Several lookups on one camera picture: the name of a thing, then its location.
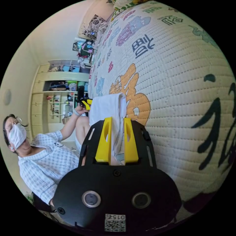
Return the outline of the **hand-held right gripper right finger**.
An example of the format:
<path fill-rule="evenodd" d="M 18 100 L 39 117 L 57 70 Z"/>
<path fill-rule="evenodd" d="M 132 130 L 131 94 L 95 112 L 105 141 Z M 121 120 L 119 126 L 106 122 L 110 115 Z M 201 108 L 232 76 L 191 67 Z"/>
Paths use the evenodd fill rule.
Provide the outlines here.
<path fill-rule="evenodd" d="M 124 163 L 137 163 L 138 152 L 130 118 L 124 118 Z"/>

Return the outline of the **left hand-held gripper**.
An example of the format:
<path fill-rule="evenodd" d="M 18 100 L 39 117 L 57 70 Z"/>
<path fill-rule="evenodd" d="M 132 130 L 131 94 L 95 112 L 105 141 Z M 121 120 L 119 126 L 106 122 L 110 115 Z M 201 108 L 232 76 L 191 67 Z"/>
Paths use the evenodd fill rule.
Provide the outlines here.
<path fill-rule="evenodd" d="M 91 104 L 92 104 L 92 99 L 80 98 L 79 100 L 77 100 L 77 105 L 84 107 L 84 110 L 88 111 L 87 113 L 85 113 L 87 117 L 89 116 Z"/>

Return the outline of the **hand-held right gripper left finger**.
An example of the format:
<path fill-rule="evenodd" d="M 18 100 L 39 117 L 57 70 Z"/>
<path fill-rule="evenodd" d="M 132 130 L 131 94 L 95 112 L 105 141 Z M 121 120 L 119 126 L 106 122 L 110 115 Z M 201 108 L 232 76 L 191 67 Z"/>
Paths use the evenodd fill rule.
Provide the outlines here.
<path fill-rule="evenodd" d="M 111 162 L 112 117 L 105 118 L 95 156 L 97 162 Z"/>

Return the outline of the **person's left hand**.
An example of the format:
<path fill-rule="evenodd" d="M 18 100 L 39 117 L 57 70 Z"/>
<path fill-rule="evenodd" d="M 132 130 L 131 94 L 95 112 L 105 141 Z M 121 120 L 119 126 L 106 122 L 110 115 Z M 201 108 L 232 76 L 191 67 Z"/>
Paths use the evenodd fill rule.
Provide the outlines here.
<path fill-rule="evenodd" d="M 82 106 L 77 106 L 76 108 L 73 109 L 73 114 L 75 114 L 78 117 L 84 116 L 83 114 L 85 114 L 87 112 L 88 111 Z"/>

